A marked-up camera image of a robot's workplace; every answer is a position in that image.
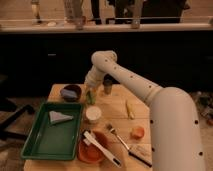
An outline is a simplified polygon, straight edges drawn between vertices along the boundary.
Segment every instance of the green plastic tray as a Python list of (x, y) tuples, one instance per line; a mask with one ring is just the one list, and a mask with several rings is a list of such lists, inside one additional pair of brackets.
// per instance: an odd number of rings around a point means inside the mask
[[(73, 115), (74, 119), (51, 125), (49, 111)], [(21, 152), (23, 159), (73, 160), (80, 131), (83, 105), (43, 103)]]

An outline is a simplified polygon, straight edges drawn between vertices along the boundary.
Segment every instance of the red bowl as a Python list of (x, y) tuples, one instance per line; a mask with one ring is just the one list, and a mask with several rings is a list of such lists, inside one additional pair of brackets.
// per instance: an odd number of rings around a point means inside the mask
[[(96, 140), (105, 148), (108, 148), (108, 140), (106, 136), (98, 131), (93, 131), (96, 136)], [(96, 164), (104, 160), (104, 154), (93, 144), (89, 146), (86, 145), (83, 140), (81, 139), (78, 144), (78, 159), (89, 163), (89, 164)]]

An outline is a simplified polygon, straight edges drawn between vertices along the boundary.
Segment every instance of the wooden table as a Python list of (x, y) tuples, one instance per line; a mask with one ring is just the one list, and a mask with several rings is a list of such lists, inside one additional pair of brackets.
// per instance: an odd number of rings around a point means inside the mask
[[(48, 97), (50, 102), (63, 102), (60, 97), (60, 90), (65, 84), (54, 84)], [(129, 100), (132, 104), (135, 113), (135, 119), (128, 119), (125, 101)], [(117, 133), (128, 144), (140, 144), (150, 153), (151, 160), (151, 145), (150, 145), (150, 125), (149, 125), (149, 108), (134, 96), (128, 89), (122, 85), (115, 84), (112, 87), (110, 95), (105, 95), (103, 87), (101, 86), (97, 91), (96, 104), (102, 110), (101, 120), (91, 125), (84, 120), (81, 124), (81, 130), (92, 129), (103, 132), (109, 140), (109, 150), (116, 156), (122, 163), (122, 168), (119, 169), (113, 165), (109, 160), (105, 159), (100, 164), (86, 164), (79, 161), (77, 157), (73, 161), (49, 161), (49, 160), (26, 160), (24, 165), (25, 171), (151, 171), (152, 168), (147, 167), (142, 162), (133, 157), (128, 156), (126, 149), (116, 139), (114, 135), (109, 133), (105, 124), (110, 122)], [(145, 136), (141, 140), (133, 140), (130, 137), (130, 132), (133, 126), (141, 125), (145, 129)]]

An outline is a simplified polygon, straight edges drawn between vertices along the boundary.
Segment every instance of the white robotic arm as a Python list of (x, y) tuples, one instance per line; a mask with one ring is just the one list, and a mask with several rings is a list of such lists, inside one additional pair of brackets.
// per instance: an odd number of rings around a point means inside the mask
[(205, 171), (197, 110), (188, 93), (162, 88), (116, 60), (113, 51), (95, 52), (85, 84), (98, 87), (109, 74), (150, 107), (153, 171)]

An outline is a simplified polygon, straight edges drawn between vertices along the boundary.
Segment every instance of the white lid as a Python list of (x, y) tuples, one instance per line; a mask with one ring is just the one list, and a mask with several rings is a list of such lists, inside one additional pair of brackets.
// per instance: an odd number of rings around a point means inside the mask
[(86, 110), (86, 117), (91, 123), (97, 122), (101, 115), (101, 109), (97, 106), (90, 106)]

